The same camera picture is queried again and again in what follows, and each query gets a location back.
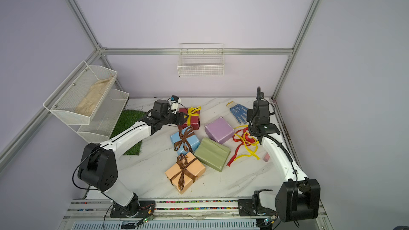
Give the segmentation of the blue gift box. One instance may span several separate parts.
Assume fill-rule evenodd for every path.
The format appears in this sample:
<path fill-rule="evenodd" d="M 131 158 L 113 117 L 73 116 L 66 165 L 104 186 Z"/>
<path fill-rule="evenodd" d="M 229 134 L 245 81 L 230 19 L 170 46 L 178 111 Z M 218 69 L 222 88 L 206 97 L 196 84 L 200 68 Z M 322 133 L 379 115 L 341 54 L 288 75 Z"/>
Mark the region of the blue gift box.
<path fill-rule="evenodd" d="M 200 145 L 200 141 L 194 129 L 191 127 L 186 127 L 179 130 L 177 133 L 170 136 L 171 143 L 173 145 L 174 151 L 179 154 L 193 153 Z"/>

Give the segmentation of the purple gift box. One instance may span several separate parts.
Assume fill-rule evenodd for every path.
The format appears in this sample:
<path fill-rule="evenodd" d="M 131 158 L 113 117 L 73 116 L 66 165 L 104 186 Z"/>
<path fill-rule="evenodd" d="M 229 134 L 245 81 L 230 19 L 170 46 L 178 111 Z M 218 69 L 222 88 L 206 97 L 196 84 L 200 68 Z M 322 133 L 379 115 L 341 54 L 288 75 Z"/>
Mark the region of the purple gift box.
<path fill-rule="evenodd" d="M 233 127 L 223 117 L 219 117 L 204 128 L 208 137 L 219 144 L 227 142 L 235 133 Z"/>

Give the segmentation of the green gift box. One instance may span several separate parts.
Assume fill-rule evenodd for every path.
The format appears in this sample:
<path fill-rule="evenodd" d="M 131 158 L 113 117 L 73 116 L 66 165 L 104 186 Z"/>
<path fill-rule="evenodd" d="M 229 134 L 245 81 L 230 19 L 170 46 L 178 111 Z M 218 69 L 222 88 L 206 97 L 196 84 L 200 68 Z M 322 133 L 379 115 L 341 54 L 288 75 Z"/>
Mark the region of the green gift box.
<path fill-rule="evenodd" d="M 194 156 L 204 165 L 222 172 L 231 149 L 204 137 L 194 152 Z"/>

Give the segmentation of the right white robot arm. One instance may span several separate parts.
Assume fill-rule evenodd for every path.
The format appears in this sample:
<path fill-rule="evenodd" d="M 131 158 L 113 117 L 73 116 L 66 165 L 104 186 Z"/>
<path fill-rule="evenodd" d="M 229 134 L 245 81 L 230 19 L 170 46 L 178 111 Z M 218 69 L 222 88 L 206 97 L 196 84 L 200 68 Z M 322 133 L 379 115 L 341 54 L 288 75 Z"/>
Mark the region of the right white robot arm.
<path fill-rule="evenodd" d="M 321 187 L 316 179 L 309 178 L 295 162 L 285 146 L 273 137 L 278 127 L 270 122 L 271 104 L 257 88 L 253 108 L 247 112 L 249 133 L 258 139 L 270 156 L 283 182 L 277 192 L 256 190 L 252 196 L 253 211 L 257 215 L 275 212 L 283 222 L 315 219 L 318 217 Z"/>

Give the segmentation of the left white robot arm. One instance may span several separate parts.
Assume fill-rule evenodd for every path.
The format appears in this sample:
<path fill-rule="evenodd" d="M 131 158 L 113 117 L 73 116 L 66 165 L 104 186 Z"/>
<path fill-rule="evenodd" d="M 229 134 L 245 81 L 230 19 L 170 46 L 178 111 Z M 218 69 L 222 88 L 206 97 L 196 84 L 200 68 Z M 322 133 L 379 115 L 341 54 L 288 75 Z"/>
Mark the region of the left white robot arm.
<path fill-rule="evenodd" d="M 111 199 L 114 207 L 124 210 L 127 217 L 136 215 L 141 207 L 138 196 L 118 179 L 117 159 L 163 126 L 186 123 L 188 116 L 179 111 L 181 105 L 181 98 L 175 95 L 168 100 L 156 100 L 153 108 L 125 131 L 105 142 L 88 144 L 74 174 Z"/>

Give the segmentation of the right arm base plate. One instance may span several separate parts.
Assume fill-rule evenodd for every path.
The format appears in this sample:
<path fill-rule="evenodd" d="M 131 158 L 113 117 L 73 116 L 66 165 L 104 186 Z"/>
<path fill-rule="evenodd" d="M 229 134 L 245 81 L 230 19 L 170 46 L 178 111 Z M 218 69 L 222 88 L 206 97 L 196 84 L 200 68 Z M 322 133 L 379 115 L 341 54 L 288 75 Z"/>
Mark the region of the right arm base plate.
<path fill-rule="evenodd" d="M 271 189 L 256 190 L 251 199 L 239 199 L 240 216 L 278 216 L 275 206 L 277 193 Z"/>

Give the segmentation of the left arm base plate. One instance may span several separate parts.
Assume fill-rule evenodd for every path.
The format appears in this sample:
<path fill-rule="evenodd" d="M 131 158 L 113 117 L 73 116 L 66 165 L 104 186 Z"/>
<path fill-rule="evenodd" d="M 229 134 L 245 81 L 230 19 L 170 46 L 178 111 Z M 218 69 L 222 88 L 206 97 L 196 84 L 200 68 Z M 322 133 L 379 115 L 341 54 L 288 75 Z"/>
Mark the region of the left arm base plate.
<path fill-rule="evenodd" d="M 156 206 L 154 200 L 140 200 L 136 194 L 127 206 L 114 202 L 110 218 L 147 218 L 153 214 Z"/>

